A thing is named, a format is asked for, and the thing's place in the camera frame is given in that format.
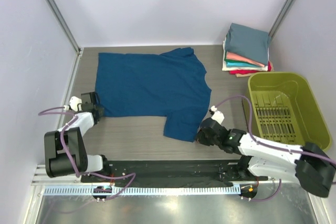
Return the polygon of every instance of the gray folded cloth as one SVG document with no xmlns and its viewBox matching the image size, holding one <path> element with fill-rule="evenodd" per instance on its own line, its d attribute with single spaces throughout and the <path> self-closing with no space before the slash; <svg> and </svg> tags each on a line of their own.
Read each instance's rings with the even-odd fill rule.
<svg viewBox="0 0 336 224">
<path fill-rule="evenodd" d="M 265 31 L 232 23 L 226 36 L 225 51 L 268 65 L 271 38 Z"/>
</svg>

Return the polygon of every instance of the shirt sleeve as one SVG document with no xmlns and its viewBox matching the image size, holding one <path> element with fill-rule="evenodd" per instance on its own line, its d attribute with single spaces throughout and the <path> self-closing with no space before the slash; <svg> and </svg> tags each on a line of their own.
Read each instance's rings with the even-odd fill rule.
<svg viewBox="0 0 336 224">
<path fill-rule="evenodd" d="M 167 115 L 163 135 L 178 140 L 193 142 L 207 110 L 190 108 Z"/>
</svg>

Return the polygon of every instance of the red folded cloth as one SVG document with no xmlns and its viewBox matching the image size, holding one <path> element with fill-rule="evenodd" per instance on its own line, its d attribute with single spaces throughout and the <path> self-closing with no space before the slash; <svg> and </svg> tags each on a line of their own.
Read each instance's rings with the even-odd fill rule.
<svg viewBox="0 0 336 224">
<path fill-rule="evenodd" d="M 271 62 L 269 61 L 267 72 L 269 72 L 271 70 L 272 70 L 272 65 L 271 65 Z M 237 73 L 248 74 L 248 73 L 258 73 L 258 72 L 262 72 L 262 71 L 256 71 L 256 70 L 232 70 L 232 71 L 229 71 L 230 74 L 237 74 Z"/>
</svg>

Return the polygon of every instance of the shiny gray floor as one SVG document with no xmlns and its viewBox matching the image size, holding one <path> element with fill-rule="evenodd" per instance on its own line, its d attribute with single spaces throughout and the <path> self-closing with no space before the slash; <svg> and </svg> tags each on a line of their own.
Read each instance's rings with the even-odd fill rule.
<svg viewBox="0 0 336 224">
<path fill-rule="evenodd" d="M 227 97 L 245 93 L 248 78 L 236 78 L 227 72 L 222 72 L 222 46 L 192 47 L 207 70 L 205 79 L 212 89 L 211 105 Z M 85 48 L 72 93 L 80 96 L 81 93 L 95 90 L 99 52 L 160 54 L 175 48 L 176 46 Z M 225 115 L 225 127 L 246 129 L 240 99 L 228 101 L 220 109 Z M 237 157 L 225 154 L 216 146 L 207 147 L 164 137 L 164 123 L 164 117 L 154 116 L 103 118 L 84 136 L 85 146 L 88 154 L 104 154 L 111 160 L 229 159 Z"/>
<path fill-rule="evenodd" d="M 274 184 L 260 184 L 259 197 L 267 197 L 276 189 Z M 307 193 L 297 185 L 285 184 L 273 200 L 248 202 L 237 195 L 120 197 L 106 203 L 93 202 L 73 214 L 64 215 L 53 209 L 71 211 L 92 198 L 44 197 L 36 223 L 42 224 L 314 224 Z"/>
</svg>

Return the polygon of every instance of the folded clothes stack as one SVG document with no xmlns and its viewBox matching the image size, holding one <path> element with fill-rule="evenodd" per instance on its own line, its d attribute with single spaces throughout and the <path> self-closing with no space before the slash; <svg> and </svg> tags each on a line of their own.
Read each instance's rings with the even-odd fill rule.
<svg viewBox="0 0 336 224">
<path fill-rule="evenodd" d="M 270 37 L 267 32 L 232 23 L 223 41 L 222 70 L 237 77 L 272 71 L 269 44 Z"/>
</svg>

